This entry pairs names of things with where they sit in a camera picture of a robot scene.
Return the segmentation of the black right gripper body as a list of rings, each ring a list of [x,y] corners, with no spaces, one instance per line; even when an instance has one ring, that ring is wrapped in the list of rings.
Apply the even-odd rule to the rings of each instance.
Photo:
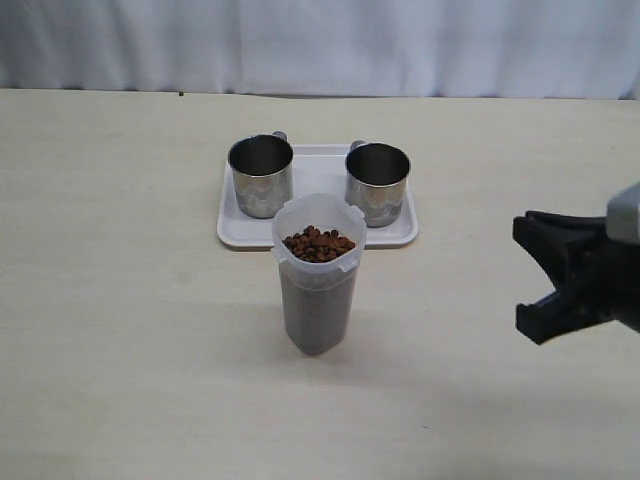
[[[574,331],[618,321],[639,332],[639,246],[614,242],[604,234],[581,234]]]

